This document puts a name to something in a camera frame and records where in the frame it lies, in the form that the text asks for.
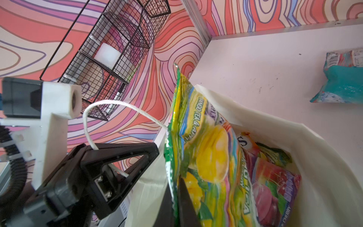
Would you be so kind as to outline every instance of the lemon graphic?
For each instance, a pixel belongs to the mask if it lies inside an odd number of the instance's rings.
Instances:
[[[210,125],[197,147],[196,166],[200,178],[223,181],[228,172],[228,134],[221,125]]]
[[[213,221],[212,220],[203,220],[201,221],[203,227],[212,227]]]
[[[203,196],[202,189],[198,185],[198,180],[193,174],[187,172],[187,177],[184,178],[185,185],[188,189],[190,199],[193,203],[194,210],[198,213],[200,208],[200,199]]]

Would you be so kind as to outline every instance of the barcode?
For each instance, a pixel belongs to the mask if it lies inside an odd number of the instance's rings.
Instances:
[[[339,55],[338,54],[330,54],[327,59],[326,59],[326,63],[327,63],[327,67],[331,67],[333,65],[338,65],[339,62]]]

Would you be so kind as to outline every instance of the yellow candy bag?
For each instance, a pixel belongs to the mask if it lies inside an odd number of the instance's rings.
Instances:
[[[231,125],[179,69],[165,143],[176,225],[182,177],[202,226],[260,226],[245,155]]]

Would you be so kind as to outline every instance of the metal screw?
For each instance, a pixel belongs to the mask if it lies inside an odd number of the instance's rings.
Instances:
[[[96,182],[102,182],[103,181],[103,177],[100,176],[99,178],[96,179]]]
[[[105,194],[106,198],[110,198],[111,196],[112,196],[112,192],[110,192],[110,191],[106,192],[106,194]]]

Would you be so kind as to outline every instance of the teal snack bag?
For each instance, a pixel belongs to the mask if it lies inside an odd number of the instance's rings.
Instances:
[[[363,103],[363,48],[326,55],[328,79],[310,102]]]

